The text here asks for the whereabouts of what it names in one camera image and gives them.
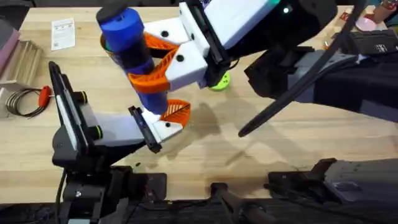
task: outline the red handle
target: red handle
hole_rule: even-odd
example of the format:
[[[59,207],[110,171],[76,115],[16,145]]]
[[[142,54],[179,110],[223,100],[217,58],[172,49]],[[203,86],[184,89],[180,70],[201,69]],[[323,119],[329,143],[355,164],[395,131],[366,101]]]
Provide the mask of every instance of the red handle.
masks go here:
[[[46,107],[50,100],[51,88],[44,86],[39,95],[39,107]]]

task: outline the screw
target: screw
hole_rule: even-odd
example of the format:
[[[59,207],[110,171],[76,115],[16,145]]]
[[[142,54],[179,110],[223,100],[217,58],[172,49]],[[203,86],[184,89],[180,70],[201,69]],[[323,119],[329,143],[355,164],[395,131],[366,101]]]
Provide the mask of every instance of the screw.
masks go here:
[[[161,33],[162,37],[168,37],[169,36],[169,32],[167,32],[166,30],[163,30]]]
[[[183,55],[177,55],[177,61],[178,62],[184,61],[184,56]]]

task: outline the orange plastic part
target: orange plastic part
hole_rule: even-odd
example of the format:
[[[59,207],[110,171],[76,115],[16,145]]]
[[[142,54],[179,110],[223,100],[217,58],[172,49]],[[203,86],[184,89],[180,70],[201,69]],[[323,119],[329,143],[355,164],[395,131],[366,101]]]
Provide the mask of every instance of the orange plastic part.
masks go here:
[[[146,44],[151,49],[169,50],[155,69],[148,75],[136,75],[129,73],[129,79],[134,88],[140,93],[158,93],[170,89],[170,83],[166,78],[166,70],[177,52],[178,46],[160,40],[149,34],[144,34]]]
[[[50,100],[51,88],[44,86],[39,95],[39,107],[45,108]]]
[[[180,123],[182,127],[187,125],[191,114],[191,104],[183,100],[167,100],[169,104],[166,113],[161,117],[161,121]]]
[[[145,43],[150,49],[159,49],[159,50],[173,50],[177,49],[178,45],[168,43],[164,40],[160,40],[157,37],[154,37],[148,33],[144,33]]]

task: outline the white paper card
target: white paper card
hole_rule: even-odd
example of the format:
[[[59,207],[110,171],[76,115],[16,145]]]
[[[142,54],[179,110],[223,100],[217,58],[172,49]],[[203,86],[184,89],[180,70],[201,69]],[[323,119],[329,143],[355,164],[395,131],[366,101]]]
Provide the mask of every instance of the white paper card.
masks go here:
[[[60,50],[76,45],[73,18],[52,21],[51,24],[51,50]]]

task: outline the wooden tabletop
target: wooden tabletop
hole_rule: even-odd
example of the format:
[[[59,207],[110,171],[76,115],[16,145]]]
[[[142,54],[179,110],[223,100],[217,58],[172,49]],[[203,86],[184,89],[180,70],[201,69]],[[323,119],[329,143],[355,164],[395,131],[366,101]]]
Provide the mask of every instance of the wooden tabletop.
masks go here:
[[[345,7],[340,7],[340,14]],[[129,114],[139,99],[123,74],[100,46],[95,21],[99,8],[33,8],[21,28],[21,39],[31,39],[44,50],[35,86],[51,85],[47,64],[58,63],[75,90],[85,90],[97,113]],[[144,22],[175,17],[176,7],[137,9]],[[73,17],[76,46],[52,52],[51,21]],[[306,45],[322,47],[327,27]],[[269,197],[262,189],[267,173],[308,170],[320,159],[350,161],[398,156],[394,123],[344,110],[292,103],[245,138],[238,131],[271,100],[258,97],[243,70],[259,54],[242,58],[230,71],[231,86],[223,92],[199,90],[196,84],[169,94],[192,104],[189,125],[163,144],[159,154],[146,147],[118,164],[138,172],[165,172],[167,198],[205,198],[212,182],[227,182],[245,197]],[[31,109],[36,99],[22,102]],[[59,128],[54,101],[33,119],[11,116],[0,120],[0,203],[53,202],[61,169],[52,164],[52,138]]]

